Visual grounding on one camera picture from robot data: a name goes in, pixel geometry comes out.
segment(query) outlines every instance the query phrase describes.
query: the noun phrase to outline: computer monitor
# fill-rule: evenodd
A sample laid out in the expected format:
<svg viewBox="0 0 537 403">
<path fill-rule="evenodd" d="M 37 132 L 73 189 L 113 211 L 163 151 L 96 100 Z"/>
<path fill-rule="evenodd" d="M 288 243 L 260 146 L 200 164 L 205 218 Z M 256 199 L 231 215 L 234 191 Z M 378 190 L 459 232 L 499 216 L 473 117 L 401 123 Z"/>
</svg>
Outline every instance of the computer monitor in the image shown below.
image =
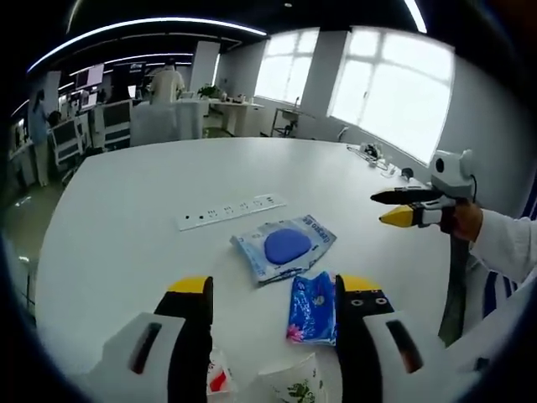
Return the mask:
<svg viewBox="0 0 537 403">
<path fill-rule="evenodd" d="M 145 69 L 145 61 L 136 62 L 136 63 L 131 63 L 129 72 L 139 74 L 139 73 L 143 73 L 144 69 Z"/>
<path fill-rule="evenodd" d="M 90 94 L 86 100 L 82 103 L 82 108 L 95 107 L 97 104 L 97 93 Z"/>
<path fill-rule="evenodd" d="M 81 71 L 76 75 L 76 89 L 86 88 L 87 86 L 96 86 L 102 83 L 102 73 L 104 65 L 94 65 L 88 70 Z"/>
<path fill-rule="evenodd" d="M 132 99 L 136 97 L 136 86 L 128 86 L 128 95 L 131 96 Z"/>
</svg>

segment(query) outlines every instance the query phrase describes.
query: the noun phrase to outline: power strip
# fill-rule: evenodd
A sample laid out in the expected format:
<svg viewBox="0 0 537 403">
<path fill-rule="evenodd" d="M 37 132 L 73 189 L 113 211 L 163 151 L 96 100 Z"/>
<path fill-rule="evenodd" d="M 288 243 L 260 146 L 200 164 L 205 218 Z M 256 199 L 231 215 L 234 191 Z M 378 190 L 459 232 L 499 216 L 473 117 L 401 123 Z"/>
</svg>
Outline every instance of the power strip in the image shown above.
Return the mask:
<svg viewBox="0 0 537 403">
<path fill-rule="evenodd" d="M 177 217 L 180 231 L 203 227 L 215 222 L 232 220 L 255 212 L 263 212 L 271 208 L 285 206 L 285 201 L 278 195 L 255 196 L 252 199 L 229 203 L 221 207 L 207 208 L 195 213 L 186 212 Z"/>
</svg>

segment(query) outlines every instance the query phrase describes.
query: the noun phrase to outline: paper cup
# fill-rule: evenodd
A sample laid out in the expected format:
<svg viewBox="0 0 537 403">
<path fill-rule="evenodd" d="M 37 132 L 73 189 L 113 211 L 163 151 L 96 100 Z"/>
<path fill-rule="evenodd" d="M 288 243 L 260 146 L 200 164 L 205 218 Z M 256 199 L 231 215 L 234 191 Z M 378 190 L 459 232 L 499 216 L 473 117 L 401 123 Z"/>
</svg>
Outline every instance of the paper cup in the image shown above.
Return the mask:
<svg viewBox="0 0 537 403">
<path fill-rule="evenodd" d="M 296 365 L 275 365 L 259 372 L 259 378 L 278 397 L 289 403 L 327 403 L 315 353 Z"/>
</svg>

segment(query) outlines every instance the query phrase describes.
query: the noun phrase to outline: person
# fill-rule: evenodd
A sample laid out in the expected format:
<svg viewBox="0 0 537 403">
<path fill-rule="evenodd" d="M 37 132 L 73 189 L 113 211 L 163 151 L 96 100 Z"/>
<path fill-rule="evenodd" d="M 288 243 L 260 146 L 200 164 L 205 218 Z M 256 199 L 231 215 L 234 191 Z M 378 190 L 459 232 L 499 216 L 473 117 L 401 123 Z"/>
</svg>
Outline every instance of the person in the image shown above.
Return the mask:
<svg viewBox="0 0 537 403">
<path fill-rule="evenodd" d="M 168 60 L 164 69 L 159 71 L 151 81 L 151 103 L 171 103 L 185 89 L 183 76 L 175 70 L 173 60 Z"/>
<path fill-rule="evenodd" d="M 29 114 L 29 132 L 30 138 L 34 143 L 39 184 L 41 186 L 47 186 L 49 184 L 49 144 L 47 141 L 47 117 L 44 113 L 43 102 L 44 91 L 39 90 Z"/>
<path fill-rule="evenodd" d="M 472 243 L 470 253 L 475 258 L 467 273 L 467 332 L 512 293 L 533 282 L 537 275 L 537 222 L 466 203 L 456 206 L 453 234 Z M 493 300 L 492 309 L 487 299 Z"/>
</svg>

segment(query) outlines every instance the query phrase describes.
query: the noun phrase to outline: cable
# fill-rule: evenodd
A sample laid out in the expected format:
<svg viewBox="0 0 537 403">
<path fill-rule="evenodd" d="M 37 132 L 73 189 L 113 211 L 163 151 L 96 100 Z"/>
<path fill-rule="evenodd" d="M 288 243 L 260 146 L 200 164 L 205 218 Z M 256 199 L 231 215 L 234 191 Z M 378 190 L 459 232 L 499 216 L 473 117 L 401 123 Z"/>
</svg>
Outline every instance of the cable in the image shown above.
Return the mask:
<svg viewBox="0 0 537 403">
<path fill-rule="evenodd" d="M 476 196 L 477 196 L 477 179 L 475 175 L 470 175 L 470 177 L 473 179 L 473 200 L 472 202 L 476 202 Z"/>
</svg>

